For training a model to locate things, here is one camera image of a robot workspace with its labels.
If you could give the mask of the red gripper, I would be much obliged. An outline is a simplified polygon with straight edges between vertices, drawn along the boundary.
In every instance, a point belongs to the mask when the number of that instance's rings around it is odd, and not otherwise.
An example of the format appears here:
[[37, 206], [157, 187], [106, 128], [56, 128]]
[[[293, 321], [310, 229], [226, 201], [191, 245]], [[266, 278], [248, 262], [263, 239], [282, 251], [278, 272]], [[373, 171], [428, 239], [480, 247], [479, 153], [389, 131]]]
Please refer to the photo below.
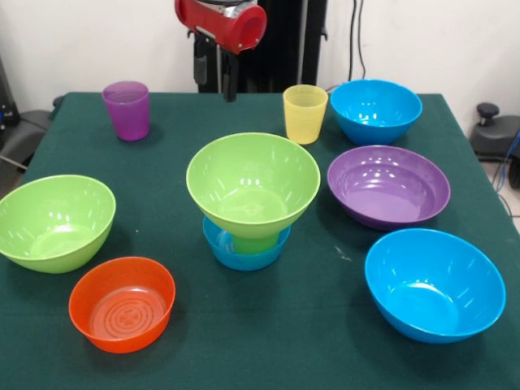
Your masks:
[[[238, 59], [236, 54], [258, 45], [267, 28], [267, 14], [257, 1], [175, 1], [179, 21], [194, 33], [213, 39], [222, 51], [223, 96], [236, 100]], [[207, 82], [206, 39], [194, 35], [193, 77]]]

